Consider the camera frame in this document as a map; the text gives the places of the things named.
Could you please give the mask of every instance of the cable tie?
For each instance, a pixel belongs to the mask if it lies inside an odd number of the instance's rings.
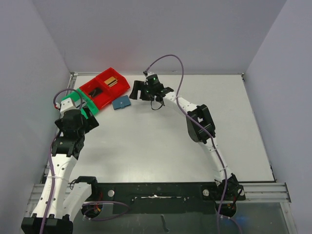
[[[225,171],[227,168],[228,168],[228,165],[227,165],[226,167],[222,168],[219,172],[223,172],[223,171]]]
[[[209,147],[209,152],[211,153],[211,152],[214,152],[214,151],[216,151],[217,150],[217,147],[216,148],[210,148]]]
[[[173,101],[175,101],[177,98],[180,98],[180,97],[181,97],[180,95],[176,95]]]
[[[50,175],[50,176],[47,176],[47,178],[63,179],[65,181],[67,181],[67,183],[69,182],[69,180],[65,179],[64,177],[60,177],[60,176],[56,176],[56,175],[55,176]]]

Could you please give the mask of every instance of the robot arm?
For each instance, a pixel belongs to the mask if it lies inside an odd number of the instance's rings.
[[[97,200],[99,197],[96,178],[80,176],[75,181],[76,186],[65,199],[68,180],[83,148],[85,134],[98,126],[88,107],[83,109],[88,119],[81,114],[70,98],[61,102],[62,118],[55,121],[59,134],[52,144],[51,152],[55,176],[52,178],[50,170],[32,217],[23,219],[21,227],[25,234],[39,233],[47,206],[49,209],[44,230],[47,233],[71,233],[73,221],[82,204],[88,199]],[[54,188],[52,188],[52,179],[55,180]]]
[[[137,99],[138,91],[140,93],[140,99],[148,100],[148,101],[157,101],[164,106],[170,107],[176,110],[179,114],[184,114],[181,112],[179,107],[177,106],[176,102],[176,93],[170,87],[164,87],[158,80],[156,74],[148,74],[146,75],[145,81],[135,81],[133,90],[130,94],[131,99]],[[214,144],[216,148],[218,148],[218,144],[216,143],[215,137],[215,124],[209,112],[209,109],[206,105],[195,105],[190,103],[189,101],[185,100],[182,97],[178,97],[179,105],[181,108],[197,123],[199,123],[202,127],[204,127],[214,138]],[[203,149],[205,155],[207,156],[208,160],[214,171],[214,179],[216,184],[218,185],[220,190],[224,188],[224,181],[225,181],[225,172],[228,183],[228,190],[226,197],[235,197],[238,193],[243,189],[243,186],[238,184],[238,181],[235,175],[232,173],[231,169],[228,167],[224,157],[220,153],[218,149],[219,155],[223,161],[224,167],[213,147],[212,141],[210,136],[207,135],[201,128],[199,128],[196,124],[186,118],[187,122],[187,129],[190,138],[197,142],[200,147]]]

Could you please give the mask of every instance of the red tray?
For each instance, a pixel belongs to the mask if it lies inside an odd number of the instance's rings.
[[[117,83],[109,87],[105,81],[111,77],[114,77]],[[111,67],[80,87],[80,90],[93,101],[99,110],[123,95],[128,89],[130,85],[126,78]]]

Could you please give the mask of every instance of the bolt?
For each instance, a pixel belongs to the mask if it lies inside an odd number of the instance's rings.
[[[204,196],[209,196],[209,190],[208,189],[204,189],[203,190],[203,194],[204,194]]]
[[[114,190],[110,190],[110,191],[107,192],[107,195],[108,195],[109,197],[113,197],[114,194],[115,194]]]

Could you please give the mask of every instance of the blue object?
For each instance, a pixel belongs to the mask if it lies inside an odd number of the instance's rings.
[[[126,106],[130,106],[131,102],[129,100],[128,95],[125,95],[125,96],[122,96],[122,97],[119,97],[119,98],[115,99],[112,102],[112,104],[113,104],[114,110],[117,110],[117,109],[123,109]]]

